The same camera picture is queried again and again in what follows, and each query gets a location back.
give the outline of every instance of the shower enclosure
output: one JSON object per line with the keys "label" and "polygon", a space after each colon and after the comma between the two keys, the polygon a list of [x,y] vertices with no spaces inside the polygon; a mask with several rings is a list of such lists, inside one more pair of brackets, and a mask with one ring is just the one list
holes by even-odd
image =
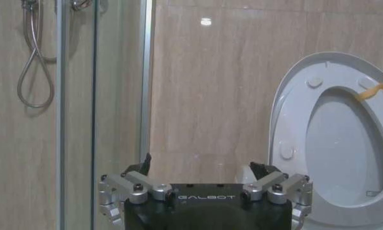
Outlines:
{"label": "shower enclosure", "polygon": [[95,182],[149,140],[153,0],[0,0],[0,230],[111,229]]}
{"label": "shower enclosure", "polygon": [[[63,0],[57,11],[59,228],[105,230],[111,225],[97,209],[97,180],[139,162],[149,148],[154,3],[94,0],[82,16]],[[86,21],[91,34],[71,39]],[[71,57],[77,49],[87,53]],[[86,78],[75,79],[82,71]]]}

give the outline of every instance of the toilet seat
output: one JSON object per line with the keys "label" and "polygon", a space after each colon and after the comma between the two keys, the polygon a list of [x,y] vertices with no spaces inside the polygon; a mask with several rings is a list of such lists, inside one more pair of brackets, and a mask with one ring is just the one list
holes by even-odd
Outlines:
{"label": "toilet seat", "polygon": [[[330,90],[356,95],[383,81],[383,73],[369,63],[342,53],[319,53],[306,57],[288,71],[276,91],[270,123],[270,163],[288,174],[307,174],[307,132],[310,118],[320,96]],[[383,93],[362,102],[383,137]],[[346,167],[346,162],[335,167]],[[383,223],[383,190],[366,202],[342,205],[315,189],[310,219],[331,228]]]}

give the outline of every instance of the white toilet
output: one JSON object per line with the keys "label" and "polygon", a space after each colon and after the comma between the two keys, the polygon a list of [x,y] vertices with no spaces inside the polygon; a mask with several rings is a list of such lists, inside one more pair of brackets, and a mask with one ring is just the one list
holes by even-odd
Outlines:
{"label": "white toilet", "polygon": [[276,90],[270,164],[314,182],[307,230],[383,229],[383,72],[355,56],[307,56]]}

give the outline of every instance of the metal shower hose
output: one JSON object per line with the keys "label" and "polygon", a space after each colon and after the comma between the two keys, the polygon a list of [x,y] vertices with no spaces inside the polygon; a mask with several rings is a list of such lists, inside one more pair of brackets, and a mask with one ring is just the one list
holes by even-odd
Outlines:
{"label": "metal shower hose", "polygon": [[[38,13],[37,13],[37,19],[34,19],[34,4],[22,3],[22,8],[23,8],[22,33],[23,33],[25,42],[27,44],[27,47],[29,47],[31,53],[30,53],[30,57],[27,59],[27,62],[25,63],[21,75],[18,78],[18,83],[17,83],[18,98],[19,98],[21,102],[30,108],[43,108],[43,107],[47,107],[50,105],[50,102],[53,100],[53,95],[54,95],[54,86],[53,86],[53,82],[50,79],[50,74],[49,74],[49,70],[46,67],[46,63],[55,63],[57,62],[55,57],[54,58],[45,57],[42,55],[41,49],[39,49],[41,36],[42,36],[41,35],[42,34],[42,0],[38,0],[37,5],[38,5]],[[45,78],[47,81],[47,86],[49,86],[49,96],[47,96],[46,101],[41,104],[30,103],[22,95],[22,82],[25,79],[26,72],[30,68],[31,61],[33,61],[35,56],[37,56],[39,64],[41,64]]]}

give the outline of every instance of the orange cloth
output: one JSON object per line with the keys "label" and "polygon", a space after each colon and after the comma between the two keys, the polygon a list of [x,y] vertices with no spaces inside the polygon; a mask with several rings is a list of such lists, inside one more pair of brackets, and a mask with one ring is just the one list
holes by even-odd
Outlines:
{"label": "orange cloth", "polygon": [[371,98],[373,95],[376,95],[379,90],[383,90],[383,83],[360,93],[358,99],[362,101]]}

